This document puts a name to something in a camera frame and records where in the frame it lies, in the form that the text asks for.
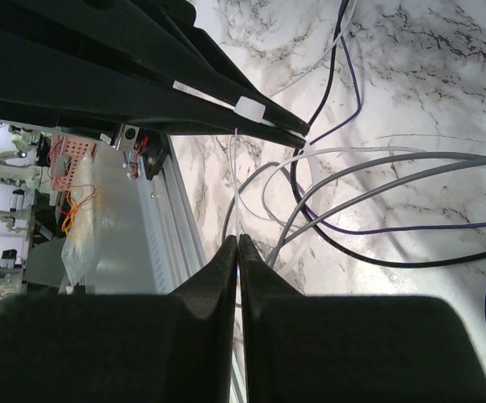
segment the pink object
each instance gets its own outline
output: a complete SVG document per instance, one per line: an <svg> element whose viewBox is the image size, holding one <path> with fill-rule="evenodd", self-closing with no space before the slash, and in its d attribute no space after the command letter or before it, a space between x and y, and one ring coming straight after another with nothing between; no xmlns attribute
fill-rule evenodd
<svg viewBox="0 0 486 403"><path fill-rule="evenodd" d="M71 135L53 135L51 142L55 145L50 151L50 176L52 177L52 189L54 191L68 191L71 188L76 168L81 161L82 156L87 151L93 156L96 143L91 140ZM62 155L71 157L71 167L66 176L55 176L56 163Z"/></svg>

